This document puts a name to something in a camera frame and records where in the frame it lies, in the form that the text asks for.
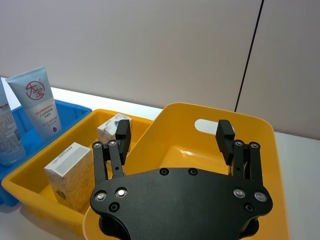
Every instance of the black metal plate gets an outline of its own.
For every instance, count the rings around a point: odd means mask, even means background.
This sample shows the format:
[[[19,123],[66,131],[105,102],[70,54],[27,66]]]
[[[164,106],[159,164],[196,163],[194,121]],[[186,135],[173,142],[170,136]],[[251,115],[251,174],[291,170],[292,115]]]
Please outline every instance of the black metal plate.
[[[110,224],[114,221],[117,230],[113,234],[131,240],[237,240],[251,219],[266,215],[273,207],[266,188],[255,181],[200,169],[196,175],[189,168],[168,170],[167,175],[156,169],[98,184],[90,202],[103,217],[105,224],[100,227],[114,228]],[[127,189],[125,197],[116,196],[119,188]],[[235,188],[244,190],[245,198],[236,197]],[[107,197],[96,201],[100,191]],[[264,193],[267,201],[258,201],[255,192]],[[111,212],[111,203],[118,203],[119,210]],[[246,204],[254,211],[245,210]]]

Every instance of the blue plastic bin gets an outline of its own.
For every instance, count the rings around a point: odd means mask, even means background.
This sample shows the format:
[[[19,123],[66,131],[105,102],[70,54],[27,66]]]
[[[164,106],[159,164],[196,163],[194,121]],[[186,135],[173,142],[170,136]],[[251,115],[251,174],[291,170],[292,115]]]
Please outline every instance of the blue plastic bin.
[[[56,136],[47,141],[43,141],[38,135],[25,110],[21,106],[12,111],[16,126],[21,134],[21,140],[26,151],[26,156],[12,166],[0,165],[0,182],[2,182],[2,179],[4,179],[6,175],[33,157],[36,153],[41,151],[41,149],[49,145],[52,141],[92,112],[90,108],[64,101],[55,100],[55,104],[60,117],[62,129]],[[4,190],[0,184],[0,205],[5,204],[8,206],[14,206],[18,202],[19,201]]]

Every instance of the white box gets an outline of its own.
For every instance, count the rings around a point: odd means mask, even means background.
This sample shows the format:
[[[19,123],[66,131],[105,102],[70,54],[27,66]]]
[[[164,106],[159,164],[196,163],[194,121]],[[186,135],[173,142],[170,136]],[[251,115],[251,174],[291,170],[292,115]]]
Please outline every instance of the white box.
[[[93,154],[76,142],[50,162],[44,171],[57,201],[79,211],[95,187]]]
[[[98,127],[98,140],[106,144],[110,140],[116,139],[115,134],[120,120],[129,120],[131,129],[131,118],[121,113],[118,113],[117,115],[113,116],[108,121],[104,122]]]

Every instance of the white tube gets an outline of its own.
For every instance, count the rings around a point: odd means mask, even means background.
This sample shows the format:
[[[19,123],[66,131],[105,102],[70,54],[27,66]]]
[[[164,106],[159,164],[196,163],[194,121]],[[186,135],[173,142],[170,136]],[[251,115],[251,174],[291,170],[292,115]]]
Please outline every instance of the white tube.
[[[24,156],[26,151],[0,78],[0,164],[11,166]]]
[[[37,133],[46,141],[61,130],[61,123],[45,67],[7,79]]]

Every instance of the red logo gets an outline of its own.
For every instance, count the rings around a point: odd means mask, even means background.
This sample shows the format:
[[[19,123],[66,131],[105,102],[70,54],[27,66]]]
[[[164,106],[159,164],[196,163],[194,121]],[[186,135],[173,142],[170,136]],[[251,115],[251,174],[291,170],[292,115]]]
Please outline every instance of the red logo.
[[[45,86],[39,81],[29,82],[25,90],[26,95],[32,100],[42,99],[45,95]]]

